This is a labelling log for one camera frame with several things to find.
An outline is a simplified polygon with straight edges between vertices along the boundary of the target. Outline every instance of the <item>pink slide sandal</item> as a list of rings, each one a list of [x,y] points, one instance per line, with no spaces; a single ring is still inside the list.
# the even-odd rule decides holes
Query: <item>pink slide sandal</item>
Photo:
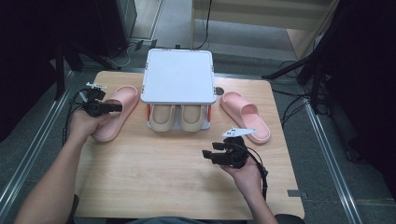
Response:
[[[229,91],[221,96],[220,105],[240,128],[257,130],[247,135],[252,142],[263,144],[270,139],[270,130],[259,115],[257,106],[249,100],[234,91]]]
[[[133,86],[119,87],[105,103],[122,105],[121,112],[110,112],[111,118],[99,124],[92,134],[98,142],[108,142],[113,140],[120,132],[125,120],[131,114],[139,101],[139,92]]]

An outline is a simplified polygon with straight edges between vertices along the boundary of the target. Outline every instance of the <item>slipper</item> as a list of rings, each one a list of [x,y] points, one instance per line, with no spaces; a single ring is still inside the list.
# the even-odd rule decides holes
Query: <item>slipper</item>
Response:
[[[204,105],[182,105],[180,126],[186,132],[198,132],[204,124]]]
[[[167,132],[175,122],[175,105],[152,105],[149,114],[149,126],[156,132]]]
[[[240,128],[257,130],[257,132],[247,135],[252,142],[263,144],[269,140],[270,130],[259,115],[257,106],[249,100],[230,91],[221,96],[220,105]]]
[[[137,105],[139,101],[138,95],[139,92],[133,86],[118,88],[105,103],[122,105],[121,112],[110,112],[111,118],[100,123],[92,137],[99,142],[113,140],[119,134],[125,120]]]

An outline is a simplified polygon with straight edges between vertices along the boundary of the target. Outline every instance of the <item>person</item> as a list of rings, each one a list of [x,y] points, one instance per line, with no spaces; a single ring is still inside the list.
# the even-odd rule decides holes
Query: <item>person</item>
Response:
[[[15,223],[65,223],[69,218],[75,195],[75,183],[81,150],[96,127],[110,117],[109,114],[93,118],[83,110],[73,113],[70,135],[54,163],[29,193],[21,206]],[[241,169],[220,166],[233,177],[243,194],[255,223],[272,224],[276,219],[262,197],[262,182],[253,159],[248,158]],[[184,223],[201,223],[186,218]]]

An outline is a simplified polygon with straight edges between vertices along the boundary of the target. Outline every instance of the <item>person's left forearm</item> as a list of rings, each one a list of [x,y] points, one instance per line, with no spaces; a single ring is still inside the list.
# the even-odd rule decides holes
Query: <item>person's left forearm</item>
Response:
[[[75,194],[79,157],[86,137],[70,136],[55,162],[22,205],[16,223],[65,223]]]

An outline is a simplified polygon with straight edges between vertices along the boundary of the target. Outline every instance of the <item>human hand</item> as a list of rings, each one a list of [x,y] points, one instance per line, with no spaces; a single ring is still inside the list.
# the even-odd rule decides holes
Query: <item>human hand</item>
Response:
[[[240,169],[227,165],[221,165],[220,167],[233,177],[235,185],[245,197],[262,194],[262,176],[256,162],[250,156]]]
[[[110,118],[110,114],[104,114],[99,117],[91,117],[84,110],[77,110],[73,113],[70,122],[70,135],[85,137],[90,136],[97,126],[106,119]]]

